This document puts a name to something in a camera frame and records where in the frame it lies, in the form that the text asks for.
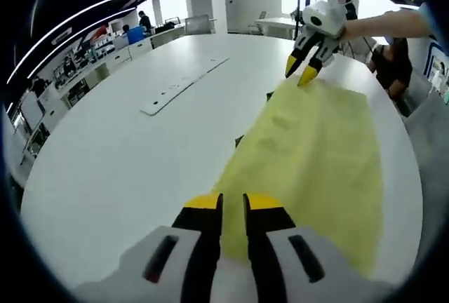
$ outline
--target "round table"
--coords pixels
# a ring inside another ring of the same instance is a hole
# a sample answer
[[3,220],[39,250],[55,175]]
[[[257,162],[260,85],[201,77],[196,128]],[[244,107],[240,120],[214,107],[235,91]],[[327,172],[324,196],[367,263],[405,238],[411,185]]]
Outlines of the round table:
[[[293,41],[265,36],[184,36],[124,66],[70,110],[40,151],[22,201],[25,229],[62,283],[74,288],[108,276],[125,250],[211,190],[234,139],[284,79],[292,49]],[[229,60],[157,115],[140,112],[150,92],[213,58]],[[384,182],[372,278],[400,283],[413,267],[422,224],[420,175],[406,129],[364,64],[335,55],[320,78],[368,97]],[[249,268],[222,260],[218,266],[213,298],[220,281],[234,298],[255,295]]]

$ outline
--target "yellow cloth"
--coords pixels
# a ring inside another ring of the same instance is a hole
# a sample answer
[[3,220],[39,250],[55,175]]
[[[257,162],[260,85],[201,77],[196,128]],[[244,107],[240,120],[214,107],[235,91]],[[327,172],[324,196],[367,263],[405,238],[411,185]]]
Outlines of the yellow cloth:
[[276,89],[215,185],[224,194],[224,253],[247,259],[242,194],[269,194],[368,275],[382,230],[382,176],[366,97],[318,79],[298,88],[298,79]]

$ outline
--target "desk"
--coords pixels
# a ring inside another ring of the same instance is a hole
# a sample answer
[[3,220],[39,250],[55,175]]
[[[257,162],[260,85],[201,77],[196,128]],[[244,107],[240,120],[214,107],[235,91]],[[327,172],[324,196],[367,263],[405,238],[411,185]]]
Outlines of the desk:
[[293,38],[292,31],[295,31],[296,27],[296,21],[290,18],[258,19],[255,23],[262,26],[265,36],[275,36],[288,40]]
[[[185,36],[132,61],[69,111],[43,146],[22,201],[32,242],[68,288],[111,274],[125,250],[211,190],[234,139],[283,80],[292,48],[293,41],[260,36]],[[229,60],[156,116],[140,112],[149,91],[162,91],[211,58]],[[420,175],[406,129],[365,65],[336,55],[320,77],[368,97],[384,180],[372,277],[399,283],[412,269],[422,224]],[[220,260],[215,276],[212,302],[223,290],[233,302],[255,293],[246,267]]]

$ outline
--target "office room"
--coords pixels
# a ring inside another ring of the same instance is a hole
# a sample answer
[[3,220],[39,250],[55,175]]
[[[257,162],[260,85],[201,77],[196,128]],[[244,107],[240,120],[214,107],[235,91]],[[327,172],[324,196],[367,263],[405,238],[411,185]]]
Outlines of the office room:
[[449,214],[438,0],[16,6],[4,205],[39,296],[383,302],[428,288],[408,280],[435,275]]

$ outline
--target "yellow towel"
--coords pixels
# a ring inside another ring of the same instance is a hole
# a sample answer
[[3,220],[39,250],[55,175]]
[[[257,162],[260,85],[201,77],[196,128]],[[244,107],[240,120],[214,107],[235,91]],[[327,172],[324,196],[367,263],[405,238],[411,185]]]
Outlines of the yellow towel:
[[283,81],[214,191],[224,194],[222,248],[247,259],[242,194],[269,194],[297,226],[328,237],[369,275],[382,230],[380,156],[366,97],[315,79]]

